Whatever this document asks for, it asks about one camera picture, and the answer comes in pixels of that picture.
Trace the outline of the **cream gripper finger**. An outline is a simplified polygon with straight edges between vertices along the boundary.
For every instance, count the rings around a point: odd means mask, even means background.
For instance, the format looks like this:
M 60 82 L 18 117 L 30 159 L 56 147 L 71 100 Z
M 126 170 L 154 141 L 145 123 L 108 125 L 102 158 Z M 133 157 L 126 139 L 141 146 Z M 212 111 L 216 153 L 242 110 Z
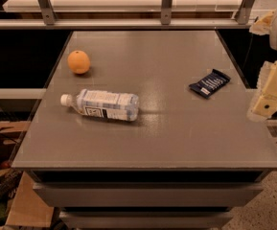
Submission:
M 250 26 L 249 31 L 254 35 L 270 35 L 273 32 L 272 21 L 275 10 L 269 11 Z
M 260 70 L 257 89 L 254 92 L 247 118 L 253 122 L 262 122 L 277 111 L 277 60 L 265 61 Z

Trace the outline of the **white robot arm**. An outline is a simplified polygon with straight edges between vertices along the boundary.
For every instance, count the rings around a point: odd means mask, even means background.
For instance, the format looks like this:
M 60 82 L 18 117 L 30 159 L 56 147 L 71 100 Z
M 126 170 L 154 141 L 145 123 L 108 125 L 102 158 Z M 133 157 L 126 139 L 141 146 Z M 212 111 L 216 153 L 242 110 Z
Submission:
M 259 18 L 249 29 L 254 35 L 269 35 L 271 49 L 277 51 L 277 9 L 269 11 Z M 277 60 L 264 62 L 254 92 L 247 118 L 253 122 L 262 122 L 277 111 Z

